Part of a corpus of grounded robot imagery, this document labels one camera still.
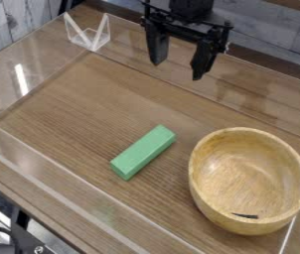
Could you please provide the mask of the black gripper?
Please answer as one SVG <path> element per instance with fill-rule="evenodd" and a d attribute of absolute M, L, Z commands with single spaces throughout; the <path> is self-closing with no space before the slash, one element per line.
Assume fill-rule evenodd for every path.
<path fill-rule="evenodd" d="M 139 1 L 144 8 L 141 27 L 152 65 L 167 58 L 171 37 L 195 43 L 190 66 L 192 80 L 199 80 L 210 71 L 216 54 L 226 50 L 231 21 L 214 11 L 214 0 Z"/>

